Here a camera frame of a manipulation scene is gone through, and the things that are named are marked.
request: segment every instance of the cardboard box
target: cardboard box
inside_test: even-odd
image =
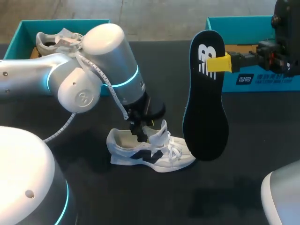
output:
[[[259,41],[275,38],[271,17],[209,17],[206,29],[215,30],[222,36],[227,51],[247,53],[256,51]],[[281,74],[265,71],[259,66],[244,67],[240,72],[233,74],[226,72],[223,84],[223,92],[298,90],[300,76],[284,78]]]

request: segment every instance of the insole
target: insole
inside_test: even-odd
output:
[[[222,37],[213,30],[197,34],[190,47],[190,90],[183,118],[183,135],[194,157],[203,161],[218,158],[229,135],[222,105],[224,72],[209,73],[206,60],[225,56]]]

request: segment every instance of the shoe sole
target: shoe sole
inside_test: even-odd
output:
[[[153,170],[155,170],[158,173],[168,173],[168,172],[180,170],[180,169],[183,169],[183,168],[191,165],[194,161],[195,160],[193,160],[187,164],[181,165],[181,166],[167,168],[167,167],[157,166],[152,163],[145,162],[145,161],[137,161],[136,159],[131,159],[131,158],[127,158],[127,157],[121,157],[121,156],[112,156],[111,157],[111,164],[114,164],[114,165],[146,165],[146,166],[151,167]]]

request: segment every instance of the black table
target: black table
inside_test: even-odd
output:
[[[182,137],[189,42],[131,46],[148,91],[166,103],[169,131]],[[79,225],[267,225],[260,186],[269,172],[300,159],[300,93],[226,93],[223,103],[230,136],[222,157],[172,173],[110,164],[110,129],[128,129],[112,98],[77,116],[49,145],[75,193]],[[0,115],[1,125],[41,138],[70,116],[52,97],[2,104]]]

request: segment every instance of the shoe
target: shoe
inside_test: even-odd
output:
[[[83,36],[78,33],[72,33],[67,29],[62,29],[58,34],[37,33],[37,50],[42,56],[63,53],[74,58],[75,53],[82,48]]]
[[[111,164],[116,165],[147,165],[156,172],[165,173],[182,169],[195,157],[188,150],[183,138],[173,137],[162,121],[161,129],[154,130],[143,127],[148,142],[138,142],[130,130],[112,129],[106,144],[111,153]]]

